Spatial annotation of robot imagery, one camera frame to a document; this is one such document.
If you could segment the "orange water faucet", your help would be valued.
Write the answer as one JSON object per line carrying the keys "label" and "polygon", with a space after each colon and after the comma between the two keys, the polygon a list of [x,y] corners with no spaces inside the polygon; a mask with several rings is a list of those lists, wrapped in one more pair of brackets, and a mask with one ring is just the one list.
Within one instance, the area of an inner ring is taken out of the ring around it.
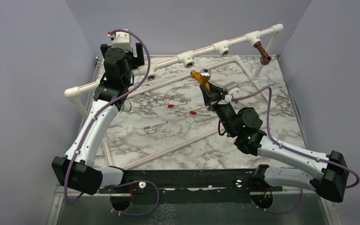
{"label": "orange water faucet", "polygon": [[196,79],[202,86],[210,91],[209,80],[211,78],[211,71],[207,68],[201,69],[199,72],[192,70],[190,72],[192,78]]}

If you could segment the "white PVC pipe frame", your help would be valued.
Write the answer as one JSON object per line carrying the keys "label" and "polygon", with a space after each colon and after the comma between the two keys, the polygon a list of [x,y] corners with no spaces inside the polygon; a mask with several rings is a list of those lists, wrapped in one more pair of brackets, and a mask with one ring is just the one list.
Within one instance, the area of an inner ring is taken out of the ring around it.
{"label": "white PVC pipe frame", "polygon": [[[250,168],[262,157],[245,156],[234,146],[234,139],[218,127],[218,117],[204,105],[199,83],[191,77],[192,70],[207,68],[212,72],[211,83],[222,87],[230,82],[240,85],[241,97],[250,99],[232,102],[235,110],[254,107],[265,116],[268,109],[268,92],[259,93],[265,85],[272,85],[274,97],[280,94],[276,80],[281,78],[277,60],[269,65],[260,64],[258,57],[238,55],[219,58],[214,53],[231,50],[240,45],[253,46],[263,37],[264,48],[271,52],[276,39],[283,31],[282,24],[253,31],[230,40],[223,40],[197,50],[173,57],[152,59],[153,81],[143,84],[128,97],[132,109],[119,112],[113,119],[97,150],[95,169],[116,166],[128,169],[223,169]],[[168,108],[168,104],[187,102],[186,105]],[[210,116],[191,115],[190,111],[209,113]],[[167,121],[163,126],[144,130],[145,126]]]}

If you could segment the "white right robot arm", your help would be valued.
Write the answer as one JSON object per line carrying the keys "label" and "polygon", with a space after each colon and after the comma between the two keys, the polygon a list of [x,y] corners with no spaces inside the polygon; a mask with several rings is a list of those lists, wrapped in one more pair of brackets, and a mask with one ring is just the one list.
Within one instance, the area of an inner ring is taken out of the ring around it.
{"label": "white right robot arm", "polygon": [[203,101],[219,119],[222,135],[234,138],[234,145],[242,153],[274,159],[289,165],[287,169],[266,167],[252,177],[252,186],[263,191],[268,186],[291,186],[316,192],[335,203],[344,200],[351,170],[342,153],[329,154],[295,147],[272,136],[270,129],[261,130],[263,121],[253,107],[236,112],[231,104],[234,97],[210,82],[201,84]]}

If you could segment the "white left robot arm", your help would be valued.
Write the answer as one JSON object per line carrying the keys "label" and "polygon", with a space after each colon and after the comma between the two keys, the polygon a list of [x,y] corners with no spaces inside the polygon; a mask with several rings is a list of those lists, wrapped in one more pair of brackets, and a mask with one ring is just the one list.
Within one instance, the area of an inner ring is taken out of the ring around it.
{"label": "white left robot arm", "polygon": [[95,89],[89,115],[71,148],[52,161],[60,185],[88,195],[106,186],[119,193],[128,188],[129,181],[121,169],[93,166],[109,125],[124,108],[125,94],[134,83],[132,70],[144,65],[141,43],[136,43],[136,54],[118,46],[101,45],[100,49],[105,72]]}

